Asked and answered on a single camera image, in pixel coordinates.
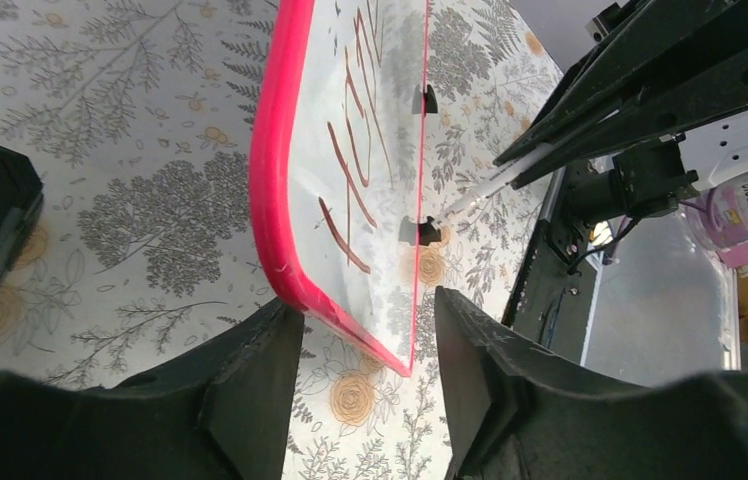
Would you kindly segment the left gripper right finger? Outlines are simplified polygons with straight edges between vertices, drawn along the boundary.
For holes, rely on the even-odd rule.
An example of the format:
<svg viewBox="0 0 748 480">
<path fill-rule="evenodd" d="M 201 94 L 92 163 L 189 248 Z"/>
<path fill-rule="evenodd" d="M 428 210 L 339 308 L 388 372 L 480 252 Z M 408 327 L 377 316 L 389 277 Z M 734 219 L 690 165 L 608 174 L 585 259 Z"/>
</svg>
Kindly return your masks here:
<svg viewBox="0 0 748 480">
<path fill-rule="evenodd" d="M 748 372 L 648 388 L 591 371 L 440 287 L 451 479 L 748 479 Z"/>
</svg>

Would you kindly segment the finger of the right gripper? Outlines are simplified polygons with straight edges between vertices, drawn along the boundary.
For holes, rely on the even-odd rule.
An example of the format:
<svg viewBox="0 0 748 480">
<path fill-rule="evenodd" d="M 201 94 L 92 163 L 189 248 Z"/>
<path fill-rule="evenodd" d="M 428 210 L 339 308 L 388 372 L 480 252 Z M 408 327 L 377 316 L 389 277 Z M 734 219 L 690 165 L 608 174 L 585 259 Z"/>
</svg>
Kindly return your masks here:
<svg viewBox="0 0 748 480">
<path fill-rule="evenodd" d="M 616 18 L 495 165 L 561 138 L 591 114 L 656 96 L 748 48 L 748 1 L 631 1 Z"/>
<path fill-rule="evenodd" d="M 686 132 L 748 110 L 748 48 L 643 101 L 631 100 L 577 121 L 512 182 L 524 187 L 577 160 L 624 150 L 661 136 Z"/>
</svg>

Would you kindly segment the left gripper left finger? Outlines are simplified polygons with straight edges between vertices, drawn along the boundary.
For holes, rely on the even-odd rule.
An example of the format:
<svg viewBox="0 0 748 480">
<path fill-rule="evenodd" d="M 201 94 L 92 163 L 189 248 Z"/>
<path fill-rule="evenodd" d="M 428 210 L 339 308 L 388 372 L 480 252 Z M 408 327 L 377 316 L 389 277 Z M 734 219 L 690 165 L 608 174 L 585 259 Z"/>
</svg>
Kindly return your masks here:
<svg viewBox="0 0 748 480">
<path fill-rule="evenodd" d="M 0 371 L 0 479 L 278 479 L 304 319 L 280 300 L 112 388 Z"/>
</svg>

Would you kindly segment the pink framed whiteboard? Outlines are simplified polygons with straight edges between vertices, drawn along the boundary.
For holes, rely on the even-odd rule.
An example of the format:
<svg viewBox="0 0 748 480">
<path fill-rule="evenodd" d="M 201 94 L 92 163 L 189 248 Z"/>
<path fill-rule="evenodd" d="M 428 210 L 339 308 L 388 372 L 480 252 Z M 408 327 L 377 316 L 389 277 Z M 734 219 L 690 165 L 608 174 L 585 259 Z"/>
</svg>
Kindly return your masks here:
<svg viewBox="0 0 748 480">
<path fill-rule="evenodd" d="M 424 1 L 280 4 L 250 150 L 255 245 L 277 295 L 396 373 L 414 362 L 428 84 Z"/>
</svg>

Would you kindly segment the whiteboard marker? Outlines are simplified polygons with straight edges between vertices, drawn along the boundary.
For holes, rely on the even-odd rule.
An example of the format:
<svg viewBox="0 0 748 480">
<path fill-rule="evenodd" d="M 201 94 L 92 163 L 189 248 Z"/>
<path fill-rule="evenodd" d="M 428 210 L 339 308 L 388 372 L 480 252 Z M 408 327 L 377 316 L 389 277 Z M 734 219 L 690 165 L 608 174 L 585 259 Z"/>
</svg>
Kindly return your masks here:
<svg viewBox="0 0 748 480">
<path fill-rule="evenodd" d="M 424 226 L 440 230 L 445 226 L 456 223 L 471 209 L 492 199 L 506 187 L 519 189 L 532 183 L 532 180 L 528 179 L 527 170 L 538 166 L 555 149 L 556 147 L 550 143 L 540 143 L 530 152 L 498 167 L 488 178 L 472 187 L 457 201 L 445 207 L 437 215 L 429 217 Z"/>
</svg>

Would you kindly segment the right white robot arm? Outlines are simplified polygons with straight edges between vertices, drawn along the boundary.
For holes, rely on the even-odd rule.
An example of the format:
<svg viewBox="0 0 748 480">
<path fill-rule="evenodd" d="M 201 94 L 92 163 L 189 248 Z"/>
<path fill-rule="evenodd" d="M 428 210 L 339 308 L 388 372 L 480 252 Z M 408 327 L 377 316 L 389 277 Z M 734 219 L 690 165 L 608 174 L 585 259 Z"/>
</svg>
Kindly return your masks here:
<svg viewBox="0 0 748 480">
<path fill-rule="evenodd" d="M 610 156 L 561 190 L 566 215 L 595 224 L 748 175 L 748 1 L 630 1 L 591 26 L 594 47 L 496 158 L 517 167 L 513 188 Z"/>
</svg>

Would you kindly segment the pink cleaner bottle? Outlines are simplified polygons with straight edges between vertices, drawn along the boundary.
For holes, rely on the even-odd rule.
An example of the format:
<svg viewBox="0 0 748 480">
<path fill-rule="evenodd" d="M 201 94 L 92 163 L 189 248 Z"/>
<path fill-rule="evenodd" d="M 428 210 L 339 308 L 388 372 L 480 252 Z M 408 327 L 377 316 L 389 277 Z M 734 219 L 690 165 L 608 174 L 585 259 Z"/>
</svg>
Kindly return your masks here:
<svg viewBox="0 0 748 480">
<path fill-rule="evenodd" d="M 699 245 L 730 268 L 748 264 L 748 178 L 719 185 L 681 205 Z"/>
</svg>

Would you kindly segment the floral patterned table mat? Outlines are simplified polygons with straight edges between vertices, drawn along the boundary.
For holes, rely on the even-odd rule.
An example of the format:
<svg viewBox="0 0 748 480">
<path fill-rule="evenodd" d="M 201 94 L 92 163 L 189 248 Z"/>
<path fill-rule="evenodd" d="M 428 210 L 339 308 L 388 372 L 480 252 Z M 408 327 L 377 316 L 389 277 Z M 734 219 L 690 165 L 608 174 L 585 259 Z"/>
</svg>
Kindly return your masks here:
<svg viewBox="0 0 748 480">
<path fill-rule="evenodd" d="M 43 211 L 0 285 L 0 369 L 112 386 L 195 348 L 273 297 L 253 245 L 247 155 L 275 1 L 0 1 L 0 145 L 28 156 Z M 506 1 L 331 1 L 322 58 L 379 24 L 380 98 L 409 101 L 422 66 L 440 111 L 426 138 L 385 124 L 400 191 L 436 212 L 491 169 L 561 73 Z M 474 209 L 438 244 L 402 247 L 399 326 L 417 297 L 403 378 L 309 320 L 286 479 L 441 479 L 451 454 L 434 289 L 500 318 L 544 183 Z"/>
</svg>

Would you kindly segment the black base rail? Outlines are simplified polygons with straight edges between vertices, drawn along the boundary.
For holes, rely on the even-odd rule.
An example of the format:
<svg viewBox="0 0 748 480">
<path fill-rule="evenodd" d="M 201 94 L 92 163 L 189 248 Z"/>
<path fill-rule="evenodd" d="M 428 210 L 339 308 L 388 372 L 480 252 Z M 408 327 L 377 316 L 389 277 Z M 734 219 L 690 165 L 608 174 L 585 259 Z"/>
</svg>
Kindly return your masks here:
<svg viewBox="0 0 748 480">
<path fill-rule="evenodd" d="M 594 175 L 587 161 L 552 175 L 501 320 L 575 364 L 584 361 L 600 269 L 583 261 L 568 272 L 590 246 L 585 227 L 569 215 L 566 195 Z"/>
</svg>

